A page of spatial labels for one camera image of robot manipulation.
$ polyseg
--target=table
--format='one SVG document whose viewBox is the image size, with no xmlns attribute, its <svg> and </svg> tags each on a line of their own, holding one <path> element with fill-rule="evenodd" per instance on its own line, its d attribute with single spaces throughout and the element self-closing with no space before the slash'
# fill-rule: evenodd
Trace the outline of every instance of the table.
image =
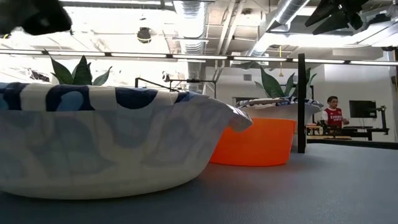
<svg viewBox="0 0 398 224">
<path fill-rule="evenodd" d="M 322 136 L 322 135 L 309 135 L 307 139 L 341 139 L 341 140 L 351 140 L 350 136 Z"/>
<path fill-rule="evenodd" d="M 398 151 L 309 144 L 285 166 L 210 164 L 137 197 L 66 202 L 0 194 L 0 223 L 397 223 Z"/>
<path fill-rule="evenodd" d="M 367 138 L 368 141 L 373 141 L 373 133 L 385 133 L 388 134 L 389 128 L 343 128 L 342 132 L 345 135 L 350 135 L 353 138 Z"/>
</svg>

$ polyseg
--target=red jersey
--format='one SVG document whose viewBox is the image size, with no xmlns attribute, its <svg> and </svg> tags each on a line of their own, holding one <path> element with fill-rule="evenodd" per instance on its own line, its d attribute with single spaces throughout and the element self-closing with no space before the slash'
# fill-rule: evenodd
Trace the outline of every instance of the red jersey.
<svg viewBox="0 0 398 224">
<path fill-rule="evenodd" d="M 337 126 L 337 128 L 343 127 L 343 113 L 340 108 L 336 108 L 335 110 L 326 108 L 325 111 L 328 114 L 329 126 Z"/>
</svg>

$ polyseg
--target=desk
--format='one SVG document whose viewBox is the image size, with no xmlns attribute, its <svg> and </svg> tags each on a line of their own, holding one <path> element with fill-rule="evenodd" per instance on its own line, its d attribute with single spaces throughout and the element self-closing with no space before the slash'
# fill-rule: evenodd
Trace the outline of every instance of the desk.
<svg viewBox="0 0 398 224">
<path fill-rule="evenodd" d="M 373 133 L 387 133 L 389 128 L 343 128 L 341 132 L 344 135 L 349 135 L 352 138 L 367 138 L 368 141 L 373 141 Z"/>
<path fill-rule="evenodd" d="M 180 187 L 87 202 L 0 194 L 0 223 L 397 223 L 398 151 L 309 144 L 276 167 L 210 164 Z"/>
<path fill-rule="evenodd" d="M 351 140 L 350 136 L 321 136 L 321 135 L 309 135 L 307 139 L 340 139 L 340 140 Z"/>
</svg>

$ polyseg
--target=man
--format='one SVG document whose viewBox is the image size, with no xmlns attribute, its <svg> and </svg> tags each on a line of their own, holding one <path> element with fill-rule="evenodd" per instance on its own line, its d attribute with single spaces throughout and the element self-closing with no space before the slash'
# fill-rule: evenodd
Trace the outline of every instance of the man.
<svg viewBox="0 0 398 224">
<path fill-rule="evenodd" d="M 349 124 L 348 119 L 343 117 L 343 112 L 340 108 L 337 108 L 338 98 L 337 96 L 330 96 L 328 98 L 329 107 L 323 111 L 322 120 L 326 122 L 328 126 L 336 126 L 342 128 L 343 124 Z"/>
</svg>

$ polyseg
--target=black pole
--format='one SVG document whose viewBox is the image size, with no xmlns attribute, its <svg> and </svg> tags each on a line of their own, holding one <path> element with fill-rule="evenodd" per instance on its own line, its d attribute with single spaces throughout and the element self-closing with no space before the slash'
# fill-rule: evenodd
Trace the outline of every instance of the black pole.
<svg viewBox="0 0 398 224">
<path fill-rule="evenodd" d="M 386 109 L 382 108 L 381 110 L 381 127 L 383 130 L 387 129 L 387 123 L 386 123 Z"/>
<path fill-rule="evenodd" d="M 217 82 L 214 82 L 214 99 L 217 99 Z"/>
<path fill-rule="evenodd" d="M 312 100 L 314 100 L 314 96 L 313 96 L 313 85 L 310 86 L 311 87 L 311 97 Z M 315 115 L 312 115 L 312 123 L 315 124 Z"/>
<path fill-rule="evenodd" d="M 298 119 L 297 119 L 297 136 L 298 136 L 298 153 L 305 153 L 305 104 L 304 100 L 307 96 L 307 82 L 305 75 L 305 54 L 298 55 Z"/>
</svg>

